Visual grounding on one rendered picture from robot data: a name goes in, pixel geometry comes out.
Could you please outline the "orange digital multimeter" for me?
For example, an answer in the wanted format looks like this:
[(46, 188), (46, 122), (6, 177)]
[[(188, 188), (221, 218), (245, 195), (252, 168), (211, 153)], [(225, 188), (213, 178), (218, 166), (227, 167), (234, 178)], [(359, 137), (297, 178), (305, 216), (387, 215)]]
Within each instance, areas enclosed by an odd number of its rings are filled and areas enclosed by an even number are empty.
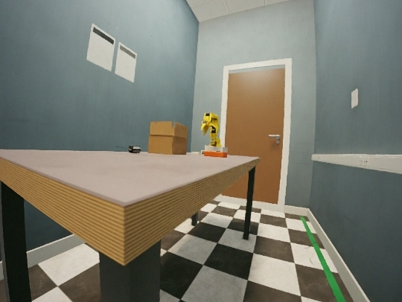
[(204, 151), (204, 156), (211, 156), (211, 157), (221, 157), (221, 158), (227, 158), (227, 152), (221, 152), (221, 151)]

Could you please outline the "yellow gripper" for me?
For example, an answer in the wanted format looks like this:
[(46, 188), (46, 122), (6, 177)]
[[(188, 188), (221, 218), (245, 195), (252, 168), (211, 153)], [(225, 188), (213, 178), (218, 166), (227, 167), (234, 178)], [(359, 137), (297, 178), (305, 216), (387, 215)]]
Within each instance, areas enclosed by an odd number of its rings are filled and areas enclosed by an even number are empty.
[(212, 129), (217, 130), (216, 127), (215, 127), (213, 124), (210, 124), (210, 123), (209, 123), (209, 121), (203, 121), (203, 122), (202, 122), (201, 131), (205, 128), (203, 135), (205, 135), (205, 134), (207, 133), (207, 131), (208, 131), (208, 129), (209, 129), (210, 126), (212, 127)]

